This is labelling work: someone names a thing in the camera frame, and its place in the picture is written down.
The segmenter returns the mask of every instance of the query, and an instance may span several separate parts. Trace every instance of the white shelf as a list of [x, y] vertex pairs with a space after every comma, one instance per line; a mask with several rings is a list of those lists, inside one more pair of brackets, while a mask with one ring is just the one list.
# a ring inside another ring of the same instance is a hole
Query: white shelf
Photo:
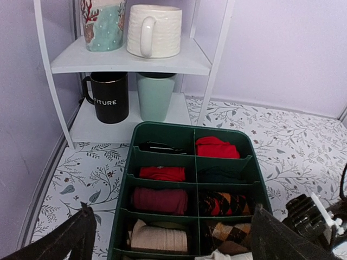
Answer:
[[53, 74], [124, 71], [209, 75], [211, 64], [195, 40], [186, 36], [182, 36], [180, 54], [163, 59], [136, 57], [126, 51], [126, 45], [110, 52], [93, 53], [80, 37], [51, 63], [51, 69]]
[[[143, 122], [137, 92], [129, 92], [129, 116], [120, 123], [106, 124], [97, 119], [95, 108], [84, 100], [72, 125], [74, 142], [130, 143], [135, 126]], [[173, 93], [166, 123], [191, 125], [183, 93]]]

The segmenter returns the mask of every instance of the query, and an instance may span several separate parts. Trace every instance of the cup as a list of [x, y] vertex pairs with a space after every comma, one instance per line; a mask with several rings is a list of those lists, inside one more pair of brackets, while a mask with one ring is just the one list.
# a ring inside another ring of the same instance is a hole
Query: cup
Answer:
[[[127, 72], [92, 72], [83, 79], [83, 96], [95, 106], [101, 122], [115, 124], [129, 115], [127, 75]], [[93, 98], [88, 93], [88, 81], [92, 85]]]
[[136, 73], [142, 120], [165, 121], [175, 79], [176, 74], [173, 73]]
[[86, 48], [111, 51], [123, 45], [126, 0], [80, 0]]
[[127, 51], [144, 58], [167, 58], [181, 49], [182, 10], [161, 5], [131, 6]]

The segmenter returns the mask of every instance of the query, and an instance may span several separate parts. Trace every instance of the green cup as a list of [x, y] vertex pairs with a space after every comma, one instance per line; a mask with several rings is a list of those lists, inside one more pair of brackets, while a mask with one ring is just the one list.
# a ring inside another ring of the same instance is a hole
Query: green cup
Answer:
[[165, 121], [175, 79], [174, 73], [136, 73], [140, 114], [143, 121]]

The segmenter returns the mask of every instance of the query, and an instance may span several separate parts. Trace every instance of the green storage box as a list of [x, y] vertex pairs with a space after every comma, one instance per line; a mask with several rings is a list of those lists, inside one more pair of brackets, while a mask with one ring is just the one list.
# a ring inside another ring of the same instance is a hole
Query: green storage box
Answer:
[[[240, 159], [218, 159], [196, 155], [195, 141], [202, 137], [215, 136], [223, 141], [236, 145]], [[141, 151], [138, 147], [147, 141], [159, 142], [176, 148], [185, 149], [187, 155], [162, 154]], [[142, 166], [182, 166], [185, 167], [186, 181], [182, 183], [138, 178]], [[199, 183], [197, 172], [201, 169], [220, 166], [232, 170], [246, 180], [245, 184], [207, 184]], [[130, 203], [130, 196], [135, 187], [152, 189], [184, 189], [188, 193], [188, 211], [185, 216], [136, 212]], [[229, 223], [250, 223], [252, 216], [202, 217], [198, 211], [198, 191], [212, 190], [245, 194], [249, 204], [261, 203], [272, 213], [266, 193], [266, 187], [256, 159], [252, 142], [242, 132], [217, 128], [174, 125], [168, 123], [140, 123], [134, 130], [128, 157], [125, 165], [121, 190], [115, 211], [110, 246], [107, 259], [121, 259], [127, 256], [132, 259], [193, 259], [202, 255], [200, 245], [201, 221], [206, 219], [220, 220]], [[168, 255], [131, 251], [126, 245], [127, 225], [137, 219], [145, 222], [165, 221], [183, 224], [189, 235], [189, 255]]]

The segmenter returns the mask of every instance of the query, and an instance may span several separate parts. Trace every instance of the mug handle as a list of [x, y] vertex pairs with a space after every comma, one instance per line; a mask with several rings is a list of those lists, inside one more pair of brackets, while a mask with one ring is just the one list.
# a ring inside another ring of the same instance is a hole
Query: mug handle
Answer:
[[87, 81], [92, 81], [91, 77], [87, 76], [82, 80], [82, 93], [83, 93], [83, 96], [87, 99], [87, 101], [93, 105], [94, 100], [91, 98], [91, 96], [89, 96]]
[[141, 29], [140, 51], [142, 56], [150, 58], [152, 56], [153, 27], [156, 19], [148, 16], [143, 20]]

